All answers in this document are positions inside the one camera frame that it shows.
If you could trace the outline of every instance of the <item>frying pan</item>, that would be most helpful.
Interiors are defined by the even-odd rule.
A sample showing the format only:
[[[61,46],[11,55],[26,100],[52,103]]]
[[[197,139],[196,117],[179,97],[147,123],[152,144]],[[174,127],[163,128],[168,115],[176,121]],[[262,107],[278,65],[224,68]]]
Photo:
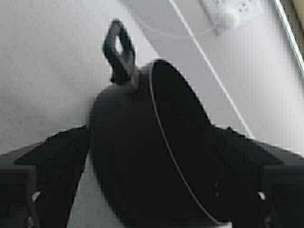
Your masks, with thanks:
[[[90,113],[90,157],[121,221],[127,227],[218,227],[230,221],[258,227],[257,192],[239,184],[219,157],[221,136],[181,73],[164,59],[139,69],[119,20],[112,22],[103,52],[112,84]]]

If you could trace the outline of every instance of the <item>electrical outlet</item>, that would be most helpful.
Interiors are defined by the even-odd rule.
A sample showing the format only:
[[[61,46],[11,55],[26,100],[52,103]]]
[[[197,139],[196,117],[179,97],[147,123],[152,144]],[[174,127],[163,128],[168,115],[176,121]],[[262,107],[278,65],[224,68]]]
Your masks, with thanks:
[[[227,4],[227,1],[229,0],[213,0],[213,3],[216,5],[216,7],[222,7]]]
[[[239,18],[239,26],[250,21],[262,12],[262,8],[257,0],[241,0],[236,4],[228,6],[228,9]]]
[[[262,13],[259,0],[201,0],[216,33],[235,29]]]

